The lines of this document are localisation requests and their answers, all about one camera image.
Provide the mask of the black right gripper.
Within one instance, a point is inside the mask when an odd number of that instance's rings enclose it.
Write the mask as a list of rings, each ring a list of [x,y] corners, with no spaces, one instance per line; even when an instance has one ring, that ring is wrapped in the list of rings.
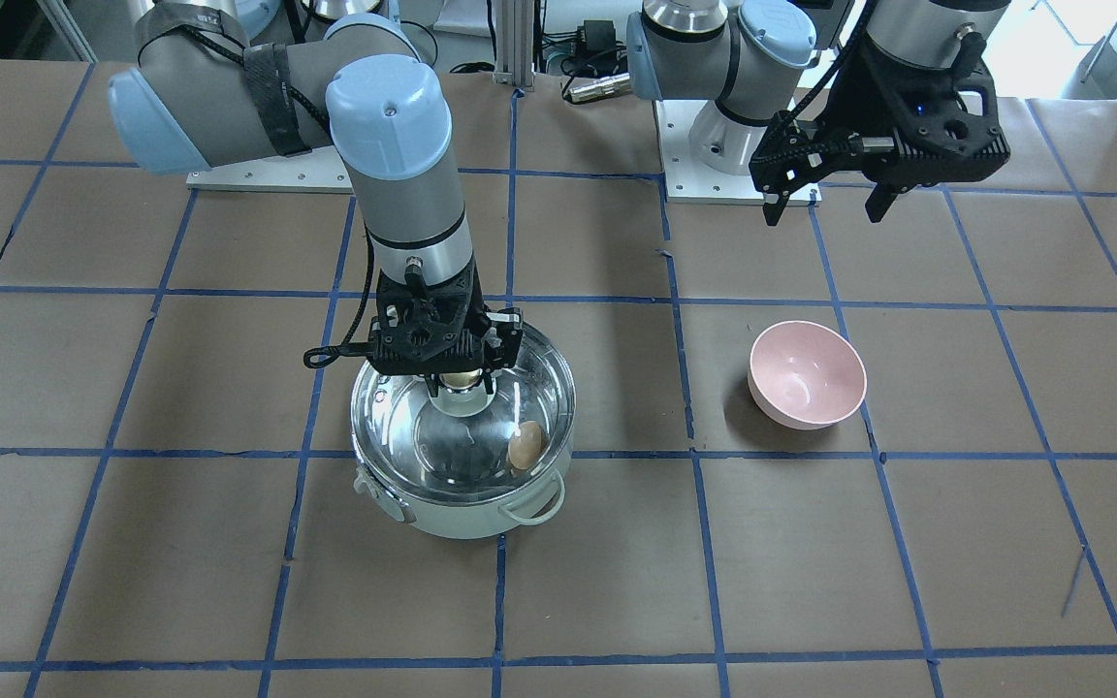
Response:
[[[378,272],[376,317],[365,358],[384,375],[464,374],[509,369],[524,337],[523,313],[484,304],[477,265],[448,281],[424,284],[416,266],[397,283]]]

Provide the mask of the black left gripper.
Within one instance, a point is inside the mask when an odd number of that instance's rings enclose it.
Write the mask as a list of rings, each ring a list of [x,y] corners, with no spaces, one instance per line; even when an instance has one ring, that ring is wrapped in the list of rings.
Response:
[[[766,224],[780,224],[799,184],[833,172],[876,184],[865,213],[880,224],[908,187],[975,182],[1004,168],[1011,151],[985,48],[983,39],[958,39],[948,66],[922,68],[860,40],[815,119],[767,134],[750,157]]]

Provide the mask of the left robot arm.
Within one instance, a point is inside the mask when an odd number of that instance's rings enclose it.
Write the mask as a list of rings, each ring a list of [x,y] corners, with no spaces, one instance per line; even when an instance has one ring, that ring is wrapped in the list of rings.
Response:
[[[646,1],[626,22],[634,94],[701,102],[701,159],[748,175],[779,224],[803,187],[840,172],[873,182],[873,224],[913,187],[968,184],[1010,159],[984,52],[1005,1],[869,1],[817,84],[823,109],[794,97],[818,48],[789,1]]]

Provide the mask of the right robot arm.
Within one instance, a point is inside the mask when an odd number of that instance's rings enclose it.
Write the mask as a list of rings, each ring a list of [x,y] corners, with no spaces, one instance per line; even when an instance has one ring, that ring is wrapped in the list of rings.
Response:
[[[187,174],[332,146],[367,230],[367,340],[311,348],[311,369],[367,358],[389,376],[491,374],[518,358],[518,309],[483,300],[440,80],[382,15],[338,19],[316,44],[249,44],[229,1],[155,1],[137,65],[108,106],[141,168]]]

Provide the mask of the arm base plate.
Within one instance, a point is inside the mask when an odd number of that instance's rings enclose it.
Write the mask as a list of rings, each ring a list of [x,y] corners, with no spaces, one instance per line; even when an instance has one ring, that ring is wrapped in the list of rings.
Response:
[[[750,157],[766,128],[732,119],[713,99],[657,101],[653,114],[670,200],[709,205],[767,202],[750,176]]]
[[[344,160],[331,145],[296,156],[266,156],[191,172],[187,187],[222,193],[353,194]]]

